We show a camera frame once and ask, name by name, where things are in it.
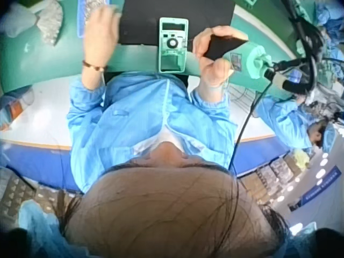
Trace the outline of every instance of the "blue stripe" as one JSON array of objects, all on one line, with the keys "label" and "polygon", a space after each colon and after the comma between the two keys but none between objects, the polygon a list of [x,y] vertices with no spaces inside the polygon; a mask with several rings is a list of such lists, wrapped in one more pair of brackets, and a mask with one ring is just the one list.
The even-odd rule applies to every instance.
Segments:
[{"label": "blue stripe", "polygon": [[[276,137],[243,142],[234,165],[237,175],[285,154],[289,149]],[[1,151],[2,163],[20,175],[54,188],[78,190],[70,170],[68,150],[45,149],[11,144]]]}]

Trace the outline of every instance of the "bracelet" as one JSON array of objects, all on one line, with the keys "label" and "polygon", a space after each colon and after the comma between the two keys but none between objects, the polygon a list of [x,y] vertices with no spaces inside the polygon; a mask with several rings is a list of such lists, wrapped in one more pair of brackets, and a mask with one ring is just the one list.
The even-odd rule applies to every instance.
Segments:
[{"label": "bracelet", "polygon": [[105,70],[107,69],[107,66],[105,66],[105,67],[93,66],[93,65],[87,63],[85,60],[82,61],[82,64],[86,67],[92,68],[93,70],[100,71],[102,73],[105,72]]}]

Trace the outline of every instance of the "clear plastic bag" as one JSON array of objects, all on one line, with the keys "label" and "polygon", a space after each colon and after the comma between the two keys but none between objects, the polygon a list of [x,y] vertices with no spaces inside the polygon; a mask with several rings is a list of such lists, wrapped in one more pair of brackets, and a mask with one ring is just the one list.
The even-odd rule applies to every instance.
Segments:
[{"label": "clear plastic bag", "polygon": [[1,19],[0,32],[5,33],[10,38],[15,38],[35,25],[36,21],[36,15],[30,12],[28,8],[13,3],[10,11]]}]

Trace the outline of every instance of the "woman's right hand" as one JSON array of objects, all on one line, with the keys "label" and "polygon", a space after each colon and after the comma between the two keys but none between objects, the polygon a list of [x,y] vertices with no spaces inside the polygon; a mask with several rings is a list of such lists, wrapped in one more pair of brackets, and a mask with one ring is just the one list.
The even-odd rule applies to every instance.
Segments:
[{"label": "woman's right hand", "polygon": [[113,5],[103,5],[95,10],[85,27],[85,62],[96,67],[105,67],[118,43],[119,20]]}]

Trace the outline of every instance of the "blue sign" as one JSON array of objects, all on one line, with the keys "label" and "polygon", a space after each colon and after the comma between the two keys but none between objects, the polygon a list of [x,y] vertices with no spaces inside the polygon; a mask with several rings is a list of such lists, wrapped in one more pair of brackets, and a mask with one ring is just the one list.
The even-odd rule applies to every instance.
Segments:
[{"label": "blue sign", "polygon": [[336,181],[338,177],[341,176],[341,171],[337,166],[335,166],[323,179],[320,185],[314,186],[311,190],[306,192],[302,197],[296,200],[292,204],[288,204],[291,211],[294,211],[306,203],[310,202],[312,199],[316,198],[319,194],[325,191],[331,184]]}]

